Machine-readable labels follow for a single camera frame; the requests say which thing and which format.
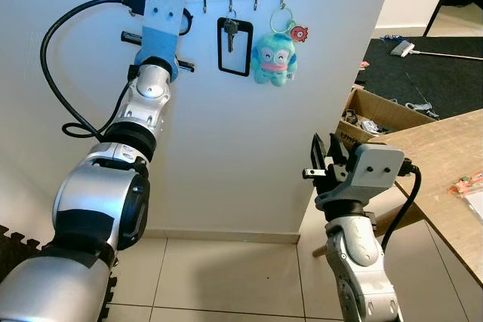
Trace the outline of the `black foam puzzle mat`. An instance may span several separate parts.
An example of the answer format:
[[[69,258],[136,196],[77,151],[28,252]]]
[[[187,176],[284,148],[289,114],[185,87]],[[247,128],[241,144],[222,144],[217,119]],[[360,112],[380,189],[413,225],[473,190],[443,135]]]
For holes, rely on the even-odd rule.
[[[15,264],[21,263],[41,252],[39,242],[35,239],[27,238],[19,232],[11,232],[7,226],[0,225],[0,281],[11,270]],[[90,321],[83,322],[106,322],[109,316],[109,303],[112,301],[114,288],[117,285],[117,277],[110,271],[108,273],[106,287],[101,291],[101,302],[99,315]]]

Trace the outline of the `black rug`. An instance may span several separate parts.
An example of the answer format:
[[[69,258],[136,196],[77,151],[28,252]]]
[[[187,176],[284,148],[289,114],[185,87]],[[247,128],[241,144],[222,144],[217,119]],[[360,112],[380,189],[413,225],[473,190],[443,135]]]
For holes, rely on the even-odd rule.
[[[483,108],[481,37],[408,37],[417,54],[394,56],[399,38],[373,38],[368,66],[355,83],[402,106],[411,104],[434,119],[451,118]]]

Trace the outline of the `metal key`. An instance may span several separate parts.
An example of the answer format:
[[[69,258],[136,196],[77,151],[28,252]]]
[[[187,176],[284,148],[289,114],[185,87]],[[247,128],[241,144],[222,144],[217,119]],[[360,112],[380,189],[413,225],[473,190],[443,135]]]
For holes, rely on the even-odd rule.
[[[231,53],[234,50],[235,35],[238,32],[238,22],[232,18],[220,18],[223,22],[222,28],[224,29],[226,35],[227,50]]]

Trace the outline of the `white long-handled broom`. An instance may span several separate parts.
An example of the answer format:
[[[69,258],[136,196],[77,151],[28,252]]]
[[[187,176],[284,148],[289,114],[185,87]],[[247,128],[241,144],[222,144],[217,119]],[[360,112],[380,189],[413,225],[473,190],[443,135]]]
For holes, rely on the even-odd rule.
[[[428,56],[434,57],[448,57],[448,59],[464,59],[464,60],[479,60],[482,61],[482,57],[463,56],[462,54],[440,54],[433,52],[420,52],[415,50],[414,43],[408,40],[400,41],[391,51],[390,54],[397,57],[406,57],[408,54],[428,54]]]

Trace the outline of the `clear packet with red label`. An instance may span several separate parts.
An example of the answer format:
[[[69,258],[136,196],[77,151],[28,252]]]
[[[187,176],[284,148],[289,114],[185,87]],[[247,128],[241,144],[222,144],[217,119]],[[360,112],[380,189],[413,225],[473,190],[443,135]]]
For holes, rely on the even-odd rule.
[[[449,189],[453,197],[462,199],[483,223],[483,173],[460,177]]]

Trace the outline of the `brown cardboard box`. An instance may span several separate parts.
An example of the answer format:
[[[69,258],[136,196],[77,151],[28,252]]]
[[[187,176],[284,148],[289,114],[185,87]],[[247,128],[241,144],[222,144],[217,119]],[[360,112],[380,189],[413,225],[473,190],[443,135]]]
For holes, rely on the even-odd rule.
[[[335,135],[345,147],[369,142],[384,133],[406,130],[434,122],[430,116],[386,100],[360,88],[353,88],[343,109]]]

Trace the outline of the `black rectangular frame keyring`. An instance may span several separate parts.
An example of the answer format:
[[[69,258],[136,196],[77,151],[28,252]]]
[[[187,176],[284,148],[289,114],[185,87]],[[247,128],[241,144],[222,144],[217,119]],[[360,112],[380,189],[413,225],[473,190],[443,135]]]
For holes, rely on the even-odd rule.
[[[221,72],[248,77],[251,74],[254,26],[244,20],[234,20],[238,22],[238,32],[232,42],[234,50],[231,53],[227,50],[223,22],[221,19],[217,20],[217,66]]]

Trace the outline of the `teal plush toy keychain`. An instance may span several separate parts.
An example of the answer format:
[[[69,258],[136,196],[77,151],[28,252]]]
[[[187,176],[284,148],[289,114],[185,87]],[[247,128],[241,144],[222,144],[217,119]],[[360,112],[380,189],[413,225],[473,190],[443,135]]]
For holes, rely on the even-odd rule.
[[[294,40],[285,32],[270,32],[252,47],[253,78],[257,84],[283,87],[297,73]]]

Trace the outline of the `green loop of plush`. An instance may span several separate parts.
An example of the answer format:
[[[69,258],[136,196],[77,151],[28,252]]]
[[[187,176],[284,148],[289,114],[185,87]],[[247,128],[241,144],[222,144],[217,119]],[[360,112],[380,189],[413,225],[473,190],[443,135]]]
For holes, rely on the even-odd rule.
[[[294,13],[290,8],[273,9],[269,18],[269,28],[279,35],[289,35],[297,22],[294,21]]]

